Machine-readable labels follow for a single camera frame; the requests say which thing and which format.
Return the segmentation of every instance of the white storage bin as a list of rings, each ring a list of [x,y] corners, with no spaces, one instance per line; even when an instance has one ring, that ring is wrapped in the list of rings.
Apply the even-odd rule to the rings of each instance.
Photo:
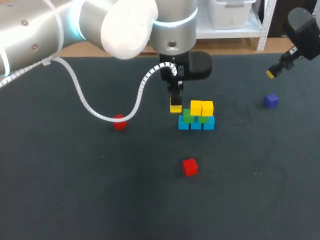
[[[241,29],[246,25],[252,4],[256,0],[208,0],[208,10],[214,29]]]

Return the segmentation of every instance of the white cable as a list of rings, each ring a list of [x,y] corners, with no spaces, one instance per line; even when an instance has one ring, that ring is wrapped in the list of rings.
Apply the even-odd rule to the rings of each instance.
[[[139,108],[139,105],[140,105],[140,102],[141,102],[141,98],[142,98],[142,94],[143,94],[143,91],[144,91],[144,88],[145,88],[145,85],[146,85],[146,82],[148,81],[148,79],[151,77],[152,74],[154,74],[156,71],[158,71],[159,69],[162,69],[162,68],[170,68],[171,71],[172,71],[172,74],[174,76],[177,75],[177,68],[176,66],[171,63],[171,62],[162,62],[156,66],[154,66],[152,69],[150,69],[146,75],[144,76],[144,78],[142,79],[141,83],[140,83],[140,87],[139,87],[139,90],[138,90],[138,95],[136,97],[136,101],[135,101],[135,105],[132,109],[132,111],[129,113],[128,116],[125,116],[123,118],[111,118],[111,117],[107,117],[107,116],[103,116],[99,113],[97,113],[96,111],[94,111],[88,104],[88,102],[86,101],[85,99],[85,96],[84,94],[82,93],[82,90],[81,90],[81,87],[79,85],[79,82],[78,82],[78,79],[77,79],[77,76],[74,72],[74,70],[71,68],[71,66],[69,65],[69,63],[67,63],[64,59],[60,58],[60,57],[56,57],[53,59],[53,61],[56,61],[58,63],[61,63],[66,69],[67,71],[69,72],[70,76],[72,77],[72,80],[73,80],[73,83],[74,83],[74,86],[75,86],[75,89],[80,97],[80,100],[82,102],[82,104],[84,105],[84,107],[92,114],[94,115],[95,117],[101,119],[101,120],[104,120],[104,121],[107,121],[107,122],[112,122],[112,123],[121,123],[121,122],[125,122],[125,121],[128,121],[129,119],[131,119],[138,111],[138,108]]]
[[[34,63],[33,65],[27,66],[25,68],[22,68],[15,73],[11,74],[10,76],[5,77],[2,81],[0,81],[0,89],[7,85],[8,83],[11,83],[16,78],[20,77],[22,74],[25,74],[26,72],[30,71],[31,69],[35,68],[36,66],[39,66],[40,64],[45,64],[50,62],[51,57],[47,57],[46,59],[42,61],[38,61]]]
[[[39,66],[40,64],[45,64],[45,63],[49,63],[51,60],[51,57],[48,57],[42,61],[39,61],[31,66],[27,66],[23,69],[20,69],[18,71],[16,71],[15,73],[13,73],[12,75],[10,76],[7,76],[6,78],[4,78],[2,81],[0,81],[0,89],[2,87],[4,87],[5,85],[9,84],[10,82],[12,82],[13,80],[15,80],[16,78],[20,77],[22,74],[25,74],[26,72],[30,71],[31,69],[35,68],[36,66]],[[67,63],[64,59],[60,58],[60,57],[55,57],[53,59],[53,61],[56,61],[60,64],[62,64],[66,70],[69,72],[72,80],[73,80],[73,83],[74,83],[74,86],[75,86],[75,89],[80,97],[80,100],[82,102],[82,104],[84,105],[84,107],[92,114],[94,115],[95,117],[101,119],[101,120],[104,120],[104,121],[107,121],[107,122],[112,122],[112,123],[121,123],[121,122],[125,122],[125,121],[128,121],[129,119],[131,119],[138,111],[139,109],[139,106],[140,106],[140,102],[141,102],[141,99],[142,99],[142,94],[143,94],[143,91],[144,91],[144,88],[145,88],[145,85],[147,83],[147,81],[149,80],[149,78],[152,76],[152,74],[154,74],[156,71],[158,71],[159,69],[162,69],[162,68],[170,68],[171,69],[171,72],[174,76],[177,75],[177,68],[176,66],[171,63],[171,62],[162,62],[156,66],[154,66],[152,69],[150,69],[146,75],[143,77],[141,83],[140,83],[140,87],[139,87],[139,90],[138,90],[138,94],[137,94],[137,97],[136,97],[136,101],[135,101],[135,105],[133,107],[133,110],[130,112],[130,114],[128,116],[125,116],[123,118],[111,118],[111,117],[107,117],[107,116],[103,116],[99,113],[97,113],[96,111],[94,111],[88,104],[88,102],[86,101],[86,98],[81,90],[81,87],[79,85],[79,82],[78,82],[78,78],[74,72],[74,70],[72,69],[72,67],[69,65],[69,63]]]

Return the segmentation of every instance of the yellow cube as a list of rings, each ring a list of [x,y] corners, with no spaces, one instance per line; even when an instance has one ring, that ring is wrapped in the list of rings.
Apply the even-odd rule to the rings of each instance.
[[[191,101],[190,115],[191,116],[201,116],[202,102],[201,101]]]
[[[171,105],[171,98],[170,98],[170,113],[172,114],[182,113],[182,105]]]
[[[202,101],[202,116],[211,117],[214,115],[214,102]]]

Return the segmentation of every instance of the toy block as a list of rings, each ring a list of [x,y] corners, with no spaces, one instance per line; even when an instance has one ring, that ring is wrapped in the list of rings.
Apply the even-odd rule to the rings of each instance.
[[[195,117],[190,115],[190,109],[183,109],[183,122],[185,124],[193,124]]]
[[[190,105],[191,111],[190,111],[190,115],[191,116],[201,116],[201,112],[202,112],[202,101],[191,101],[191,105]]]
[[[182,168],[183,168],[184,175],[186,177],[189,177],[198,173],[198,165],[194,158],[183,161]]]
[[[274,94],[269,94],[264,97],[263,104],[268,108],[275,108],[278,106],[279,98]]]
[[[179,116],[178,129],[189,130],[189,123],[184,123],[184,116],[182,115]]]
[[[171,105],[171,97],[170,97],[170,113],[182,113],[182,105]]]
[[[124,116],[122,114],[118,114],[117,116],[114,116],[113,118],[114,119],[122,119],[122,118],[124,118]],[[113,126],[114,126],[115,130],[121,131],[127,126],[127,122],[126,121],[113,122]]]
[[[198,117],[194,117],[194,122],[191,123],[191,129],[193,130],[201,130],[202,124],[198,122]]]
[[[209,122],[208,116],[198,116],[198,123],[207,124]]]
[[[202,116],[211,117],[214,115],[214,102],[202,101]]]
[[[215,116],[209,116],[209,122],[203,124],[203,130],[214,130],[215,129]]]

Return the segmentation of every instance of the blue cube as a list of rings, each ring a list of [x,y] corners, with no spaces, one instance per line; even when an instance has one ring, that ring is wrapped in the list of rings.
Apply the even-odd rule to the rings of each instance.
[[[195,116],[193,123],[191,123],[191,129],[201,130],[201,125],[202,124],[198,122],[198,116]]]
[[[214,130],[215,129],[215,116],[209,117],[209,122],[203,124],[203,130]]]
[[[189,123],[184,123],[184,116],[179,116],[179,123],[178,123],[179,130],[189,130]]]
[[[279,98],[274,94],[269,94],[264,97],[263,104],[265,105],[266,108],[275,108],[278,106],[279,103]]]

